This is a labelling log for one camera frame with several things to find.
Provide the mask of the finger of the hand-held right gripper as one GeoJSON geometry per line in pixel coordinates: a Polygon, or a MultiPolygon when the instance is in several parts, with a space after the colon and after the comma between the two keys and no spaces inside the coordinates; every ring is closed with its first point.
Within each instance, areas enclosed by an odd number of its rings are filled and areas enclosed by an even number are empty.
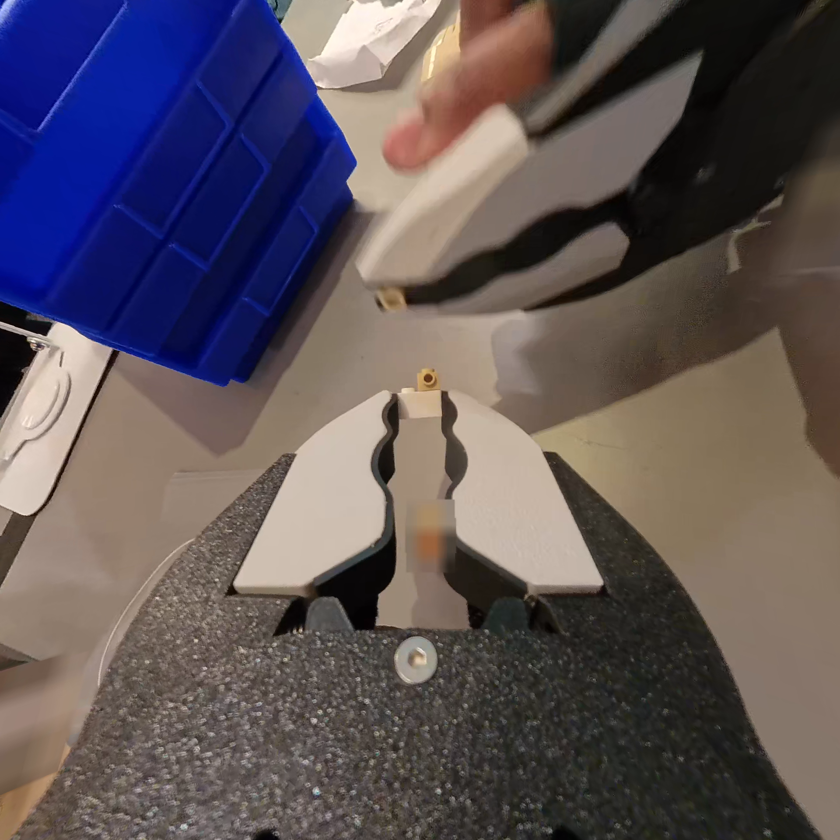
{"type": "Polygon", "coordinates": [[[630,185],[677,125],[701,53],[661,70],[543,139],[508,107],[486,112],[373,229],[356,267],[364,287],[442,277],[477,253],[527,244],[552,212],[592,208],[630,185]]]}
{"type": "Polygon", "coordinates": [[[617,224],[598,224],[552,251],[551,238],[477,253],[435,280],[395,293],[405,309],[445,314],[513,312],[548,301],[619,267],[630,239],[617,224]]]}

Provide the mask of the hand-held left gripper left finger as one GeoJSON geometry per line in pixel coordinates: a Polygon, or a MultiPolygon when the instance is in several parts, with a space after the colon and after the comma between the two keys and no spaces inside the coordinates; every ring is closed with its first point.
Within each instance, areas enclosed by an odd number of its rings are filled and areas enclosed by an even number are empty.
{"type": "Polygon", "coordinates": [[[241,595],[326,593],[394,537],[396,396],[375,393],[294,454],[233,580],[241,595]]]}

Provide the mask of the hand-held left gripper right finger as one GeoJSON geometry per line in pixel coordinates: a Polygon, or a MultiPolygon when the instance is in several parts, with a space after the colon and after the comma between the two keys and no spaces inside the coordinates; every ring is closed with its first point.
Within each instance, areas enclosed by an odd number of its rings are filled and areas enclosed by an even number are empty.
{"type": "Polygon", "coordinates": [[[442,395],[447,499],[462,595],[590,595],[603,578],[541,447],[457,391],[442,395]]]}

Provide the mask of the person's right forearm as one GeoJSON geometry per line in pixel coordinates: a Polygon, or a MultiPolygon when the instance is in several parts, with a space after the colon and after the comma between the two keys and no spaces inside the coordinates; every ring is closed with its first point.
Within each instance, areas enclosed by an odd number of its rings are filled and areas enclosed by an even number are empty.
{"type": "Polygon", "coordinates": [[[771,261],[777,323],[805,436],[839,474],[839,130],[815,142],[785,188],[771,261]]]}

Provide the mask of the grey desk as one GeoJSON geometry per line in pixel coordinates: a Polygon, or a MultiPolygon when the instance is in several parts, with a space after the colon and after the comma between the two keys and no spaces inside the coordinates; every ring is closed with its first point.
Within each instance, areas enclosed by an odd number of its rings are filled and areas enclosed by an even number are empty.
{"type": "Polygon", "coordinates": [[[805,436],[771,266],[782,204],[582,302],[530,312],[386,312],[356,267],[364,235],[408,195],[383,140],[418,104],[401,76],[321,91],[358,165],[344,216],[244,384],[213,385],[121,353],[65,476],[2,585],[2,642],[41,667],[87,657],[135,600],[63,770],[15,838],[547,838],[566,808],[593,838],[775,836],[712,805],[739,773],[681,770],[691,727],[739,694],[822,838],[838,838],[838,476],[805,436]],[[554,600],[554,634],[455,631],[443,572],[386,583],[385,629],[277,634],[296,596],[226,595],[294,454],[423,368],[549,443],[600,568],[670,568],[653,628],[615,574],[554,600]]]}

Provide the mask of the person's right hand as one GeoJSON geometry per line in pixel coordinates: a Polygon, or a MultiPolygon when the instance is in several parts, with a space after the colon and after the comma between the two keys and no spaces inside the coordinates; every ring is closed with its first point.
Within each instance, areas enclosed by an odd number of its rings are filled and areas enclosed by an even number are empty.
{"type": "Polygon", "coordinates": [[[385,162],[413,172],[447,150],[488,109],[518,102],[551,78],[553,22],[545,2],[464,1],[457,59],[428,81],[383,140],[385,162]]]}

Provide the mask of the torn white paper bag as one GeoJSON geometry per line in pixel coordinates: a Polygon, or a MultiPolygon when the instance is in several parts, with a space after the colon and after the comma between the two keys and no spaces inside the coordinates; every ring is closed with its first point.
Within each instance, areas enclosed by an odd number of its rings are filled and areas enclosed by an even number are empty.
{"type": "Polygon", "coordinates": [[[439,6],[439,1],[350,2],[321,52],[308,60],[312,80],[325,90],[381,80],[439,6]]]}

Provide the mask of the white curved board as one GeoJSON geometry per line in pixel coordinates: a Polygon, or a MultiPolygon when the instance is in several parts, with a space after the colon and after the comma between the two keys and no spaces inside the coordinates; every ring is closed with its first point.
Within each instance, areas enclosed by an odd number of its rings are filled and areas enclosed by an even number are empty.
{"type": "Polygon", "coordinates": [[[1,506],[30,517],[56,488],[114,352],[57,322],[45,335],[2,323],[2,334],[35,354],[1,429],[1,506]]]}

